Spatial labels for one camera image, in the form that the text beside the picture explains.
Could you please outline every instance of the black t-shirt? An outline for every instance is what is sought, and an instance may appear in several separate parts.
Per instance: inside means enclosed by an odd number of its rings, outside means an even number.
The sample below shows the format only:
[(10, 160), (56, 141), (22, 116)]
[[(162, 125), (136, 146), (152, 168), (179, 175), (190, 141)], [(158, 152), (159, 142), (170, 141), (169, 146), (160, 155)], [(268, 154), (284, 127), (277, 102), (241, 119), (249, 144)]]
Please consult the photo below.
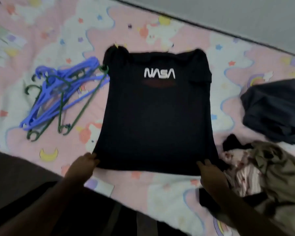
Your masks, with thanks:
[(196, 161), (219, 164), (205, 53), (129, 53), (110, 47), (109, 93), (94, 151), (98, 167), (200, 175)]

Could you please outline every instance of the hand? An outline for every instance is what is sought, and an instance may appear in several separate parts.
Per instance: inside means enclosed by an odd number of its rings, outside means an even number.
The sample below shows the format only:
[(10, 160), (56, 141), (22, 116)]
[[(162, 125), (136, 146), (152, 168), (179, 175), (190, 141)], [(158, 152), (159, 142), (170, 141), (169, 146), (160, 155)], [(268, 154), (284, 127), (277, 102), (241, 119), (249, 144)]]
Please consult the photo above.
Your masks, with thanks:
[(100, 162), (96, 158), (96, 153), (85, 153), (78, 157), (69, 167), (65, 179), (84, 184), (93, 174), (93, 170)]
[(200, 161), (197, 161), (197, 165), (201, 172), (201, 184), (212, 197), (217, 191), (228, 189), (226, 176), (209, 159), (205, 159), (205, 165)]

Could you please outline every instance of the bedsheet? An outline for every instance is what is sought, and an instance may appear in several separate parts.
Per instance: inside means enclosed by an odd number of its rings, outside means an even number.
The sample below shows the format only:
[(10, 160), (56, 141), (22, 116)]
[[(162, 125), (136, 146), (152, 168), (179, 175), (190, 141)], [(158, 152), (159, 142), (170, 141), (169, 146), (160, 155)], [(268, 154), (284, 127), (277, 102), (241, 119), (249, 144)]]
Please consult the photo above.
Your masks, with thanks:
[[(218, 150), (230, 133), (243, 142), (265, 138), (241, 123), (239, 95), (249, 86), (295, 78), (295, 57), (241, 39), (197, 28), (111, 0), (0, 0), (0, 151), (20, 156), (57, 174), (92, 151), (101, 131), (109, 84), (102, 87), (67, 136), (57, 118), (36, 142), (19, 128), (37, 92), (39, 65), (65, 68), (90, 56), (103, 59), (112, 44), (129, 51), (203, 49), (212, 72), (211, 119)], [(80, 87), (77, 99), (96, 87)], [(86, 99), (66, 111), (71, 123)], [(295, 154), (295, 146), (281, 144)], [(200, 177), (96, 169), (86, 187), (191, 235), (238, 235), (198, 203)]]

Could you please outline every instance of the gray wall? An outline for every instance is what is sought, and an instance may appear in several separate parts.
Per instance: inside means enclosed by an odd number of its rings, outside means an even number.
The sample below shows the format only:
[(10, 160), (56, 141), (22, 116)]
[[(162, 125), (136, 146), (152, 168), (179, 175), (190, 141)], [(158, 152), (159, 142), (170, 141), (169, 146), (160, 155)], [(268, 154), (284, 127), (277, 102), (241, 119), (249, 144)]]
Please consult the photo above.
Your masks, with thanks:
[(295, 54), (295, 0), (123, 0)]

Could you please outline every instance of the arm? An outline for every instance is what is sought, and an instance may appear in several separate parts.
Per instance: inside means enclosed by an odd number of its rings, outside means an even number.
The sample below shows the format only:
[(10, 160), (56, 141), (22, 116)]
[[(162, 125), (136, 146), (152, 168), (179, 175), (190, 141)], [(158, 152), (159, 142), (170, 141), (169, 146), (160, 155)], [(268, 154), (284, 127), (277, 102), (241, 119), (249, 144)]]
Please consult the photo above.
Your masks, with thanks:
[(50, 235), (61, 213), (91, 177), (99, 160), (86, 153), (72, 163), (65, 177), (35, 203), (0, 227), (0, 236)]
[(205, 165), (201, 162), (197, 164), (201, 171), (202, 186), (231, 219), (241, 236), (286, 236), (268, 218), (259, 214), (232, 192), (228, 188), (224, 173), (209, 160), (205, 160)]

